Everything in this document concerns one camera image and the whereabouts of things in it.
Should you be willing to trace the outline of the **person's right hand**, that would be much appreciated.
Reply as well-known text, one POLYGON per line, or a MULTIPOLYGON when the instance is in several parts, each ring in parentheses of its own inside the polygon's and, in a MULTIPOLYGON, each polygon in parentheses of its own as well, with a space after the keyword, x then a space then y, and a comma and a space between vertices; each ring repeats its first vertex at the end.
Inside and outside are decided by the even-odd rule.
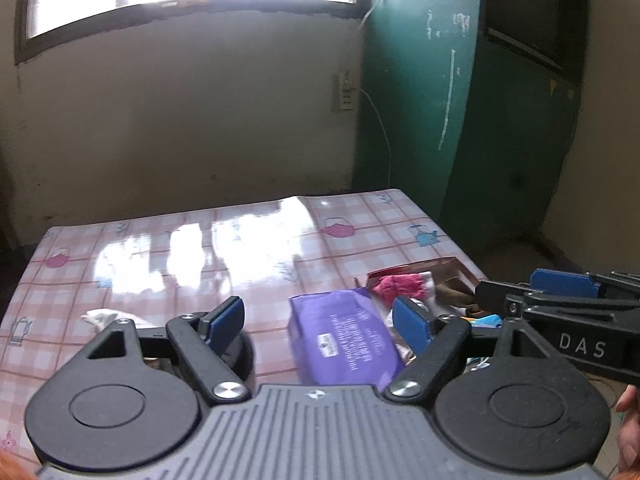
POLYGON ((615 405, 617 413, 623 413, 624 419, 618 430, 616 443, 618 448, 618 472, 626 474, 639 470, 640 425, 639 425, 639 389, 629 385, 615 405))

